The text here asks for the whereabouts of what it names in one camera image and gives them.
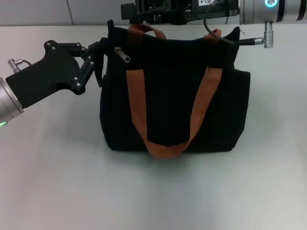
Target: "silver cylinder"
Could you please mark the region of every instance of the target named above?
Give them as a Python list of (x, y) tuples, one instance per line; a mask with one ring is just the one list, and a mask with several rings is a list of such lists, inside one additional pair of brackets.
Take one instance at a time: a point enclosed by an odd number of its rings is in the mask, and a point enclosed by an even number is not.
[(264, 48), (273, 48), (274, 35), (273, 35), (273, 26), (271, 22), (265, 23), (264, 31)]
[(7, 123), (22, 113), (24, 113), (22, 105), (4, 79), (0, 78), (0, 124)]
[(240, 24), (295, 22), (306, 18), (303, 0), (239, 0)]

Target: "metal connector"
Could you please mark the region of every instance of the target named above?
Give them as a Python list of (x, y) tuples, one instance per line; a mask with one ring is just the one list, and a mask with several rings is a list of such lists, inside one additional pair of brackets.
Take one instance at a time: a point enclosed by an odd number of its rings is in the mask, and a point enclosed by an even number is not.
[(18, 68), (19, 64), (17, 64), (17, 61), (15, 61), (14, 59), (8, 60), (8, 64), (10, 65), (10, 67), (13, 70), (14, 73), (17, 73), (17, 72), (20, 71), (20, 69)]
[(274, 43), (273, 23), (266, 22), (265, 31), (264, 31), (264, 48), (273, 48), (273, 43)]
[(18, 65), (22, 64), (22, 63), (27, 63), (29, 66), (31, 65), (30, 62), (28, 62), (27, 60), (22, 60), (22, 59), (18, 59), (18, 60), (14, 60), (14, 59), (10, 59), (8, 60), (8, 63), (11, 67), (11, 69), (13, 70), (14, 73), (17, 73), (20, 71), (20, 69), (18, 68)]

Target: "green light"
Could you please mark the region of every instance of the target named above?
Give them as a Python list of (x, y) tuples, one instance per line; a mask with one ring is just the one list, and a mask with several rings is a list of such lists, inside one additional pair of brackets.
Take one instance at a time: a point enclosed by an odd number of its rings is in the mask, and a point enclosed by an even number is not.
[(4, 125), (6, 125), (7, 124), (7, 122), (2, 122), (2, 123), (0, 123), (0, 127), (1, 126), (4, 126)]

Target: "gray wall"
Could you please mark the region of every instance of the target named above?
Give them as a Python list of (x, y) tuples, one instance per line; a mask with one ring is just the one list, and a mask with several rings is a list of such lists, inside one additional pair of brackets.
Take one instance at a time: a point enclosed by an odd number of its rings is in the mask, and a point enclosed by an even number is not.
[[(122, 20), (120, 5), (134, 0), (0, 0), (0, 26), (12, 25), (105, 25), (110, 19), (116, 24)], [(232, 17), (229, 23), (239, 23)], [(209, 21), (224, 24), (220, 18)]]

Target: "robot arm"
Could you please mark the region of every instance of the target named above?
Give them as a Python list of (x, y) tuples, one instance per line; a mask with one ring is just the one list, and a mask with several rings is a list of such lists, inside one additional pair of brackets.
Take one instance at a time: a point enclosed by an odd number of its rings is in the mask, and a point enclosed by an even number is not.
[[(44, 44), (46, 53), (43, 59), (23, 70), (17, 66), (22, 61), (10, 59), (9, 64), (14, 74), (7, 77), (6, 81), (0, 78), (0, 126), (19, 116), (24, 108), (59, 90), (83, 94), (95, 69), (95, 60), (101, 57), (101, 53), (95, 50), (97, 44), (86, 49), (80, 43), (58, 44), (47, 41)], [(84, 60), (81, 68), (75, 57)]]

